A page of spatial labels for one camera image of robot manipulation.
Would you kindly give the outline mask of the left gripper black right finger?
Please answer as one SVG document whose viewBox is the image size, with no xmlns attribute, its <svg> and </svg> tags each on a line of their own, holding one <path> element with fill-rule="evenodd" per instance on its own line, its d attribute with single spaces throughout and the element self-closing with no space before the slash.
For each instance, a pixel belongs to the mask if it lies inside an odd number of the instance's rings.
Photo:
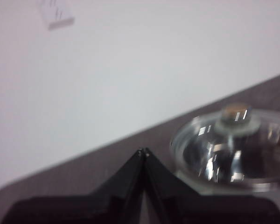
<svg viewBox="0 0 280 224">
<path fill-rule="evenodd" d="M 280 224 L 280 210 L 251 195 L 203 196 L 144 149 L 146 191 L 163 224 Z"/>
</svg>

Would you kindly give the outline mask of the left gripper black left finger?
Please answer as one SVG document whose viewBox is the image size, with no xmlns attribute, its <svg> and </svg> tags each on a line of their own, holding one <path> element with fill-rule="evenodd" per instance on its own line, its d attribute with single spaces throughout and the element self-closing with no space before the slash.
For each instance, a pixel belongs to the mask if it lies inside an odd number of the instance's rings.
<svg viewBox="0 0 280 224">
<path fill-rule="evenodd" d="M 135 154 L 93 192 L 16 202 L 4 224 L 137 224 L 143 198 L 144 152 Z"/>
</svg>

